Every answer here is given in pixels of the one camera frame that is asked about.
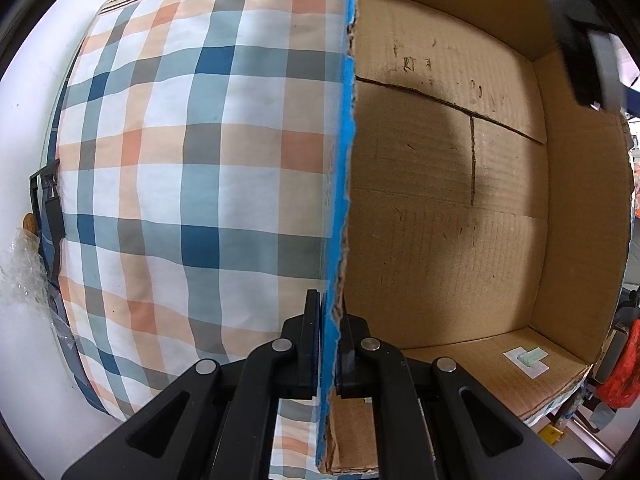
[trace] blue edge strip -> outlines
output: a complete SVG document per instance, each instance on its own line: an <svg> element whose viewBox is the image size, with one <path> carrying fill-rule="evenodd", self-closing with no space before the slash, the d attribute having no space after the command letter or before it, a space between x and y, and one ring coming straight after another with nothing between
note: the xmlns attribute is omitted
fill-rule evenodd
<svg viewBox="0 0 640 480"><path fill-rule="evenodd" d="M353 25L356 16L356 0L347 0L345 33ZM322 349L320 357L320 418L318 424L318 441L316 446L316 465L318 466L326 452L326 426L329 416L330 392L334 386L335 362L340 339L339 320L334 315L336 284L340 260L342 259L342 229L345 227L349 210L348 167L351 145L355 136L353 119L353 99L355 69L354 59L345 53L342 66L342 98L340 110L340 129L337 140L337 153L334 167L334 220L332 234L328 245L327 283L325 311L322 313Z"/></svg>

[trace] brown object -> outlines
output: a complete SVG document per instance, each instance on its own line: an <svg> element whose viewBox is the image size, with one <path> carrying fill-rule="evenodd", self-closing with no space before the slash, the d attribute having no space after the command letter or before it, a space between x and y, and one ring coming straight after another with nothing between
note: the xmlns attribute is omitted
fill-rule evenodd
<svg viewBox="0 0 640 480"><path fill-rule="evenodd" d="M27 213L22 219L22 228L30 232L32 235L38 235L38 223L33 213Z"/></svg>
<svg viewBox="0 0 640 480"><path fill-rule="evenodd" d="M633 191L620 117L576 104L543 0L358 13L349 311L527 418L581 380L609 329ZM549 370L531 379L502 355L519 346ZM327 471L375 467L371 405L334 399L327 440Z"/></svg>

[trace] plaid cloth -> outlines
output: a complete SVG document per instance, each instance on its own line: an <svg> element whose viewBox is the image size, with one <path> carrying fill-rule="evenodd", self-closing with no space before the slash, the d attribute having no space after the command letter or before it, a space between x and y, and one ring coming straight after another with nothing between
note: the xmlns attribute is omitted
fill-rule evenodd
<svg viewBox="0 0 640 480"><path fill-rule="evenodd" d="M110 0L63 89L59 284L102 407L276 338L322 288L345 0ZM328 478L284 400L272 478Z"/></svg>

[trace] cardboard box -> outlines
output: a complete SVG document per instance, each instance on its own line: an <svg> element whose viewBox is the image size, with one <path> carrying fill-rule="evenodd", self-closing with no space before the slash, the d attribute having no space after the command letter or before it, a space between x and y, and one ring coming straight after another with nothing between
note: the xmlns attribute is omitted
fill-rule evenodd
<svg viewBox="0 0 640 480"><path fill-rule="evenodd" d="M530 417L609 329L630 238L625 122L575 103L543 0L357 6L350 314ZM528 377L503 355L517 347L542 348L548 370ZM370 404L334 399L325 438L321 469L375 468Z"/></svg>

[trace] round metal rivet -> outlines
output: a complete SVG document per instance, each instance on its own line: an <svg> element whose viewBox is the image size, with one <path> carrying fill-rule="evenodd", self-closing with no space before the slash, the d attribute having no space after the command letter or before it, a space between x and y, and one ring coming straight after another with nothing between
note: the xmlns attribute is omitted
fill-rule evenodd
<svg viewBox="0 0 640 480"><path fill-rule="evenodd" d="M276 352L286 352L293 346L293 343L288 339L280 338L276 339L273 343L271 343L271 348L273 348Z"/></svg>
<svg viewBox="0 0 640 480"><path fill-rule="evenodd" d="M213 373L216 367L217 365L215 361L212 361L211 359L203 359L202 361L198 361L196 364L196 371L200 375L207 375Z"/></svg>
<svg viewBox="0 0 640 480"><path fill-rule="evenodd" d="M452 372L456 369L456 362L451 357L441 357L436 364L438 370L443 372Z"/></svg>
<svg viewBox="0 0 640 480"><path fill-rule="evenodd" d="M375 337L366 337L360 342L360 346L365 350L369 350L373 352L374 350L378 350L380 348L380 341L378 341Z"/></svg>

